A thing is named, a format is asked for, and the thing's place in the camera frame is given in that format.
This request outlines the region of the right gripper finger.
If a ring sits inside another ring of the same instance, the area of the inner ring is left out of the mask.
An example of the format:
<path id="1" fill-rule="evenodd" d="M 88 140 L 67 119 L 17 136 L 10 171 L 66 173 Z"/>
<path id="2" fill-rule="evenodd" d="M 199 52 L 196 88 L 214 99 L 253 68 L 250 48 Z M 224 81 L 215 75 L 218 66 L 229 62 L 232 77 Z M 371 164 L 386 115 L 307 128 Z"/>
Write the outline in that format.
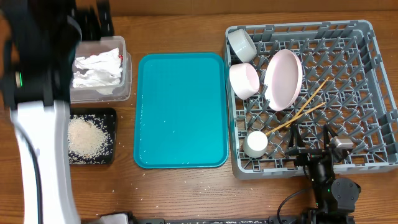
<path id="1" fill-rule="evenodd" d="M 304 142 L 299 133 L 299 128 L 296 124 L 291 125 L 290 127 L 290 140 L 288 143 L 288 148 L 304 148 Z"/>
<path id="2" fill-rule="evenodd" d="M 336 137 L 337 134 L 329 124 L 323 125 L 323 145 L 327 148 L 330 144 L 331 138 Z"/>

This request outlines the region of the wooden chopstick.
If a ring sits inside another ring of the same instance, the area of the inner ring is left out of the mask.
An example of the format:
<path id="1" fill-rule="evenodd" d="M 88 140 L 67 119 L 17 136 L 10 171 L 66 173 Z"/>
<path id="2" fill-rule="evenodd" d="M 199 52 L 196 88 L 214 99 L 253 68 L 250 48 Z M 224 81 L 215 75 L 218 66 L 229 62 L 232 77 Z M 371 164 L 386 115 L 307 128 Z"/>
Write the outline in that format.
<path id="1" fill-rule="evenodd" d="M 293 118 L 299 117 L 302 113 L 302 111 L 305 109 L 305 107 L 313 100 L 313 98 L 316 96 L 316 94 L 323 88 L 325 83 L 329 80 L 329 77 L 327 77 L 322 84 L 313 92 L 313 94 L 310 96 L 310 98 L 302 105 L 302 107 L 299 109 L 299 111 L 296 113 L 296 115 Z"/>
<path id="2" fill-rule="evenodd" d="M 324 106 L 324 105 L 326 105 L 326 102 L 321 103 L 321 104 L 317 105 L 316 107 L 314 107 L 314 108 L 312 108 L 312 109 L 310 109 L 310 110 L 304 112 L 303 114 L 300 114 L 300 115 L 298 115 L 298 116 L 295 117 L 295 118 L 292 118 L 291 120 L 287 121 L 286 123 L 279 125 L 278 127 L 276 127 L 276 128 L 274 128 L 274 129 L 268 131 L 267 133 L 265 133 L 265 135 L 266 135 L 266 136 L 269 136 L 271 133 L 273 133 L 273 132 L 279 130 L 280 128 L 286 127 L 288 124 L 293 123 L 294 121 L 298 120 L 298 119 L 301 118 L 302 116 L 304 116 L 304 115 L 306 115 L 306 114 L 309 114 L 309 113 L 311 113 L 312 111 L 315 111 L 315 110 L 319 109 L 320 107 L 322 107 L 322 106 Z"/>

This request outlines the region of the small white cup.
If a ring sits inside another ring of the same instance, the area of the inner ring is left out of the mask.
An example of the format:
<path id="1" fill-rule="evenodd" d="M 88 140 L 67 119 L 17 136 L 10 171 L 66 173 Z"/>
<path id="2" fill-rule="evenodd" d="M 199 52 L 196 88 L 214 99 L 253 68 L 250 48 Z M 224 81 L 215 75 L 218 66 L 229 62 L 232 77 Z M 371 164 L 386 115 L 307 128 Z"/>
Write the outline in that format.
<path id="1" fill-rule="evenodd" d="M 244 138 L 243 151 L 253 158 L 262 157 L 268 145 L 267 136 L 261 131 L 254 131 Z"/>

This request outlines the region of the large white plate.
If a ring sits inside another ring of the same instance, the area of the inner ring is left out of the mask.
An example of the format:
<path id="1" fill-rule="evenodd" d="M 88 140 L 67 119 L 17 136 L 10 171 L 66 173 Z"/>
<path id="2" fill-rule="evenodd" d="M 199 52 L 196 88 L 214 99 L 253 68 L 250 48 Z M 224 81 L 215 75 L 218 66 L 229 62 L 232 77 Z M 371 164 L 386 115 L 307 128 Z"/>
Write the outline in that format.
<path id="1" fill-rule="evenodd" d="M 269 62 L 264 84 L 264 94 L 269 108 L 282 111 L 297 99 L 303 80 L 303 68 L 298 56 L 291 50 L 278 51 Z"/>

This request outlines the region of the small pink bowl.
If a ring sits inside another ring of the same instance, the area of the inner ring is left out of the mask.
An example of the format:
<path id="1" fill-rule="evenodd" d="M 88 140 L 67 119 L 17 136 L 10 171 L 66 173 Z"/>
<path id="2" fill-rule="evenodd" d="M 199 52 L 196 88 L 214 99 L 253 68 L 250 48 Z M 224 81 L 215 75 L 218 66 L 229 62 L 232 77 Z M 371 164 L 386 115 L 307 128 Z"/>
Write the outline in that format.
<path id="1" fill-rule="evenodd" d="M 229 70 L 229 81 L 235 94 L 242 100 L 256 94 L 260 87 L 256 69 L 249 63 L 232 65 Z"/>

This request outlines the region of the grey bowl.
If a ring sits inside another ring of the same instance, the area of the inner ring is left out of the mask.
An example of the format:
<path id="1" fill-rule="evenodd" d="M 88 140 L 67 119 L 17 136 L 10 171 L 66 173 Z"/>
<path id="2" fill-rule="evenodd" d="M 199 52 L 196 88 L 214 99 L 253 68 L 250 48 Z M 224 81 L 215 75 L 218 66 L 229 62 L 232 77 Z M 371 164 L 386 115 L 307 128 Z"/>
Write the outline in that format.
<path id="1" fill-rule="evenodd" d="M 243 63 L 249 63 L 256 56 L 256 46 L 244 29 L 229 33 L 227 38 L 234 53 Z"/>

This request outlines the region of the white napkin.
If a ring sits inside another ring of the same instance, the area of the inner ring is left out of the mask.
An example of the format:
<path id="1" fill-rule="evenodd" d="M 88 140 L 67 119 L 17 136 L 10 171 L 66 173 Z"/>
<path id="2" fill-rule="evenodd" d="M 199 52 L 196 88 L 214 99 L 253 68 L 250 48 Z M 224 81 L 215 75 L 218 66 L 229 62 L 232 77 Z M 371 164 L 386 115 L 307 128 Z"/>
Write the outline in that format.
<path id="1" fill-rule="evenodd" d="M 76 57 L 73 63 L 73 90 L 96 90 L 110 95 L 123 83 L 123 56 L 119 48 L 87 57 Z"/>

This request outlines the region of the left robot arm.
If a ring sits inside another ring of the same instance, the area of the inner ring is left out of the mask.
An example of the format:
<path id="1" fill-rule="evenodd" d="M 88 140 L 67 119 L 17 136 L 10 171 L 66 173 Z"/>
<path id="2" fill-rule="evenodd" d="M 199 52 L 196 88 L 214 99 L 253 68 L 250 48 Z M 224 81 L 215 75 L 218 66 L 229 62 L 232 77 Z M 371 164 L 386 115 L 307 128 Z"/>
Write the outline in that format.
<path id="1" fill-rule="evenodd" d="M 3 102 L 21 159 L 25 223 L 80 223 L 68 161 L 70 84 L 85 28 L 74 1 L 3 1 Z"/>

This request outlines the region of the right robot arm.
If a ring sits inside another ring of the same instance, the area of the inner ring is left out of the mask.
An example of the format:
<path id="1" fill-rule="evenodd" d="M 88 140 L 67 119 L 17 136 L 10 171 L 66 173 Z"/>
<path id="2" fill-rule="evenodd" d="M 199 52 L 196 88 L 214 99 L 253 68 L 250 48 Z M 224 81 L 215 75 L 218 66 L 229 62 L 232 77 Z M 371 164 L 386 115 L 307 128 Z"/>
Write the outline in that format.
<path id="1" fill-rule="evenodd" d="M 361 187 L 351 179 L 336 177 L 334 165 L 345 160 L 354 143 L 339 136 L 329 125 L 323 126 L 323 148 L 307 149 L 297 125 L 290 127 L 288 156 L 295 156 L 294 165 L 302 167 L 315 196 L 315 208 L 306 208 L 301 215 L 287 223 L 354 223 L 350 214 L 361 193 Z"/>

